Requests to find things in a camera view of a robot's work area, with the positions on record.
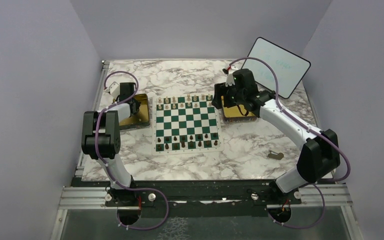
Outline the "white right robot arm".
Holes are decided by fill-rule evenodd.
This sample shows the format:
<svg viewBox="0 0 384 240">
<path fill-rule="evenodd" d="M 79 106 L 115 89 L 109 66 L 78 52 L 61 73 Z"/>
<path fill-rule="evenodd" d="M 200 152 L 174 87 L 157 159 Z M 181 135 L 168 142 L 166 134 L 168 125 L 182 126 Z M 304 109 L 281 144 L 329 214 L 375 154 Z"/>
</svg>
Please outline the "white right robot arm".
<svg viewBox="0 0 384 240">
<path fill-rule="evenodd" d="M 249 69 L 223 72 L 226 81 L 215 84 L 211 104 L 218 110 L 243 106 L 247 113 L 275 126 L 300 150 L 296 165 L 269 184 L 268 196 L 272 202 L 282 203 L 289 192 L 317 182 L 340 165 L 338 136 L 333 130 L 320 130 L 287 111 L 273 91 L 258 89 Z"/>
</svg>

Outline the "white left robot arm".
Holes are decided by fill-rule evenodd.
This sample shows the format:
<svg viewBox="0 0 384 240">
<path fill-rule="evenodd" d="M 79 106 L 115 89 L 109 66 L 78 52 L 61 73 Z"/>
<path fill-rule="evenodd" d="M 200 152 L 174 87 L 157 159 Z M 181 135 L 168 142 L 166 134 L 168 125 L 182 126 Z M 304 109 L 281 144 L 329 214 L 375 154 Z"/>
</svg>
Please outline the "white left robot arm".
<svg viewBox="0 0 384 240">
<path fill-rule="evenodd" d="M 120 122 L 139 112 L 141 103 L 134 99 L 137 87 L 134 83 L 119 85 L 118 102 L 108 109 L 86 111 L 83 114 L 81 149 L 96 160 L 110 179 L 110 187 L 119 190 L 118 199 L 124 205 L 137 200 L 137 191 L 131 188 L 133 177 L 126 170 L 121 156 Z"/>
</svg>

